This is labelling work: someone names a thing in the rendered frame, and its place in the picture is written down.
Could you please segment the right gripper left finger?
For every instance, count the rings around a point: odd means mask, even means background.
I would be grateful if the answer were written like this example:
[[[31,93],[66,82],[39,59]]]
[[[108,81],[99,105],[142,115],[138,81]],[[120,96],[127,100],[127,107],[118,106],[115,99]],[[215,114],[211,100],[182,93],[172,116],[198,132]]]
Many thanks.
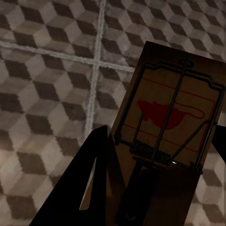
[[[107,125],[93,130],[29,226],[105,226]],[[90,204],[80,204],[96,158]]]

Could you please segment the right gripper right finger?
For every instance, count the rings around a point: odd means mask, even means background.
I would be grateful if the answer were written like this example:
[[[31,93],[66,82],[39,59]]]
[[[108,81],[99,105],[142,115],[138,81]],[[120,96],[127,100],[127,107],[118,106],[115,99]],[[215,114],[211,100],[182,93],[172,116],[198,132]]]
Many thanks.
[[[211,142],[226,163],[226,127],[217,125]]]

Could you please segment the mousetrap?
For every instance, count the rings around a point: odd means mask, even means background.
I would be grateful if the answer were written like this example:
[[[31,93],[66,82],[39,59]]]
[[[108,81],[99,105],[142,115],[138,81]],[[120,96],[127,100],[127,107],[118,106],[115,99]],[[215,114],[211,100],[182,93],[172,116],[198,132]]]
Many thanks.
[[[184,226],[225,100],[226,63],[146,41],[108,137],[105,226]]]

